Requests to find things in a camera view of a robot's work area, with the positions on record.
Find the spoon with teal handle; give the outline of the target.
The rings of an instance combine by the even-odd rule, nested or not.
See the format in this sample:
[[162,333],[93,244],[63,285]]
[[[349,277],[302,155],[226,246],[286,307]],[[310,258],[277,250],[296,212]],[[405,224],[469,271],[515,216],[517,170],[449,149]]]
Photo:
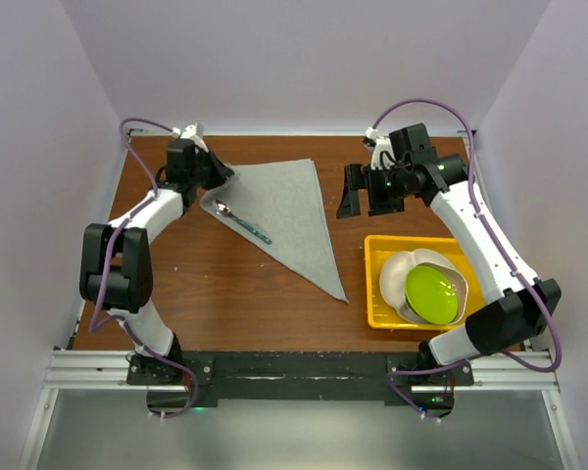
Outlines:
[[221,200],[215,200],[214,206],[215,206],[215,209],[216,209],[216,212],[218,215],[225,217],[225,218],[228,218],[228,219],[231,219],[237,225],[241,226],[246,231],[251,233],[254,237],[261,240],[263,243],[265,243],[267,245],[272,244],[272,239],[270,237],[268,237],[266,234],[264,234],[262,231],[257,229],[254,225],[252,225],[248,221],[246,221],[243,218],[240,218],[238,215],[236,215],[227,203],[225,203]]

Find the grey cloth napkin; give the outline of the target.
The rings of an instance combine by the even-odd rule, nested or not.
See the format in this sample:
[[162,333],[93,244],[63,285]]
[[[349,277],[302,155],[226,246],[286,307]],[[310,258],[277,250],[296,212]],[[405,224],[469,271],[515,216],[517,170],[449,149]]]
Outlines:
[[[332,298],[346,303],[314,162],[238,164],[233,169],[233,181],[206,192],[201,209]],[[215,200],[227,203],[236,215],[270,237],[272,244],[263,243],[231,219],[218,215]]]

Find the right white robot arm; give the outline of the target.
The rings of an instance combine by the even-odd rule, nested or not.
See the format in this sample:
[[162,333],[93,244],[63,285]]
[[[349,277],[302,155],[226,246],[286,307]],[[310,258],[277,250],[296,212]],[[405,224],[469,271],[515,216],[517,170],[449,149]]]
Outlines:
[[371,215],[401,212],[411,196],[422,200],[459,243],[486,302],[463,325],[420,345],[416,371],[423,382],[440,384],[453,365],[505,352],[554,329],[562,290],[512,247],[483,201],[471,163],[459,155],[439,156],[422,123],[388,134],[370,127],[364,143],[371,160],[345,167],[337,217],[360,214],[360,192],[367,193]]

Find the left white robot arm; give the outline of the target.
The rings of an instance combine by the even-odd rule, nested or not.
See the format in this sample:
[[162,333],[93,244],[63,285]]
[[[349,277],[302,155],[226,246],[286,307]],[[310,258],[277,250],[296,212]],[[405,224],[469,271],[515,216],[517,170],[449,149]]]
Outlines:
[[162,384],[188,384],[190,373],[182,365],[177,336],[152,300],[150,246],[189,211],[200,189],[219,188],[233,175],[203,138],[174,138],[166,164],[152,176],[155,186],[144,199],[122,216],[84,230],[79,292],[94,303],[89,332],[118,323],[133,342],[137,366]]

